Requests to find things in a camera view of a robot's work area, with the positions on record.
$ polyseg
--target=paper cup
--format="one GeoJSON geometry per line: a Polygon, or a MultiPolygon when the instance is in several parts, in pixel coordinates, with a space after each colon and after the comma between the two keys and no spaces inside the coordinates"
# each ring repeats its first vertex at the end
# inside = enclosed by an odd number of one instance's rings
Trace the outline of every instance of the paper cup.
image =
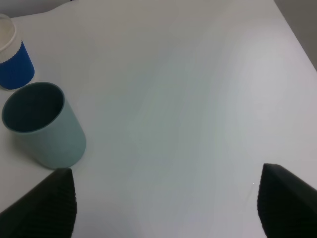
{"type": "Polygon", "coordinates": [[[34,77],[34,67],[12,20],[0,14],[0,86],[23,87],[34,77]]]}

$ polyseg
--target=cup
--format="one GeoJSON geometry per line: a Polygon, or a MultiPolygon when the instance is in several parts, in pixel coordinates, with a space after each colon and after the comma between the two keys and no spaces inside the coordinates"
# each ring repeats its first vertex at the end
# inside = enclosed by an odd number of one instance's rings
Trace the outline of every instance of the cup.
{"type": "Polygon", "coordinates": [[[23,87],[34,77],[34,67],[12,20],[0,14],[0,86],[23,87]]]}
{"type": "Polygon", "coordinates": [[[45,167],[70,167],[85,152],[83,129],[63,91],[52,83],[31,83],[13,93],[3,107],[2,121],[45,167]]]}

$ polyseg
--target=light blue cup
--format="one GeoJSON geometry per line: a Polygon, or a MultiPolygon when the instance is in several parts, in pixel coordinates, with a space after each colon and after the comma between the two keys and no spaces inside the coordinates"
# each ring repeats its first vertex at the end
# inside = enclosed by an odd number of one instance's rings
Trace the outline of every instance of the light blue cup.
{"type": "Polygon", "coordinates": [[[85,152],[85,134],[64,93],[52,83],[32,83],[13,93],[2,121],[45,167],[70,167],[85,152]]]}

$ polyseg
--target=white table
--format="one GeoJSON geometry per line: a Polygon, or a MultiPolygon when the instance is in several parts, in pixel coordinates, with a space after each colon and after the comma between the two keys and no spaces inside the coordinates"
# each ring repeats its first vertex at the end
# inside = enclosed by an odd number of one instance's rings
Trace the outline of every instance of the white table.
{"type": "MultiPolygon", "coordinates": [[[[317,73],[272,0],[79,0],[15,22],[87,136],[74,238],[264,238],[263,163],[317,187],[317,73]]],[[[0,210],[49,173],[1,123],[0,210]]]]}

